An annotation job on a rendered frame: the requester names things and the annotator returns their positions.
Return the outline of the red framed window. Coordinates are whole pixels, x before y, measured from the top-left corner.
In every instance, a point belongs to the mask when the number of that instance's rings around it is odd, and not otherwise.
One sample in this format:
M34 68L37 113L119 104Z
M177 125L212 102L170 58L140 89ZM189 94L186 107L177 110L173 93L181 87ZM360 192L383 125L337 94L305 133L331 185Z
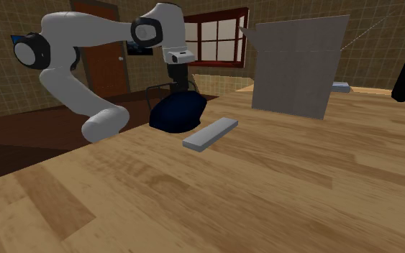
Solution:
M184 17L186 43L195 55L192 66L243 68L249 9L240 7Z

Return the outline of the grey flat bar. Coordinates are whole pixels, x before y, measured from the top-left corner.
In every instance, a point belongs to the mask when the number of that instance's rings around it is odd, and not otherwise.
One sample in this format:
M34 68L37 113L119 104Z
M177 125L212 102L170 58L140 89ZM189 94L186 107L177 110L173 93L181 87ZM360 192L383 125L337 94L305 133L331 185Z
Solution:
M212 124L197 131L182 141L182 145L190 150L203 152L207 147L222 138L238 125L238 120L222 117Z

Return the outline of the small pale grey flat box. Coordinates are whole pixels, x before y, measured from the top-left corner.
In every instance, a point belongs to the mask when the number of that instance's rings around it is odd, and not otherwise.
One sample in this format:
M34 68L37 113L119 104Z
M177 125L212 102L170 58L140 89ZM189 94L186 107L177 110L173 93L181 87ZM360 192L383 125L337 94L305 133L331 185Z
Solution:
M351 87L347 82L334 82L332 84L331 92L349 93Z

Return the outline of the brown door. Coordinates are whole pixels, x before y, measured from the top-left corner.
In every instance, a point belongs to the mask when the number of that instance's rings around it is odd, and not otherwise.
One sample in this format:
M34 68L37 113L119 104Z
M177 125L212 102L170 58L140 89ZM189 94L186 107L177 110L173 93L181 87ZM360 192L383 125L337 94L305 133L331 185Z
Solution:
M118 7L97 0L70 0L71 9L105 19L119 21ZM125 50L122 42L96 47L82 47L88 87L102 98L130 92Z

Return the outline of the dark wall picture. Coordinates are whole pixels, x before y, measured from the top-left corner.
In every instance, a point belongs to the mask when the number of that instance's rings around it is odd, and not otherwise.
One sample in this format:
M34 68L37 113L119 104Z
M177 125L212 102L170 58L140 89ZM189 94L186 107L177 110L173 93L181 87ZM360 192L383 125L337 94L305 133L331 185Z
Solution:
M127 54L128 55L153 55L152 48L140 47L134 41L126 41L127 43Z

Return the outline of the large grey open box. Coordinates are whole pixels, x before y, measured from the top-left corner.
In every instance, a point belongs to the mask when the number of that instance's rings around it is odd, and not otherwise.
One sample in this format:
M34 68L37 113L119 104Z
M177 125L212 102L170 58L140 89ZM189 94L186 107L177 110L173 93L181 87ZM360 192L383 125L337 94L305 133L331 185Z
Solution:
M242 28L257 50L252 108L323 119L348 15Z

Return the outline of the dark blue chair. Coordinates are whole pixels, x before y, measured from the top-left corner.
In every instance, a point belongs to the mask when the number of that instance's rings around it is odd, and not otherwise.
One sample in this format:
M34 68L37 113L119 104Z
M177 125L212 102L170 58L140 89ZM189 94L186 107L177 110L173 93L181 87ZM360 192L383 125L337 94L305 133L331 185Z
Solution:
M207 100L199 93L197 85L188 80L195 88L194 91L182 91L172 93L163 98L161 96L162 86L174 86L177 83L165 83L147 87L145 98L150 110L149 126L161 131L180 134L191 131L200 125L200 118L207 105ZM160 101L152 108L148 91L152 88L158 89Z

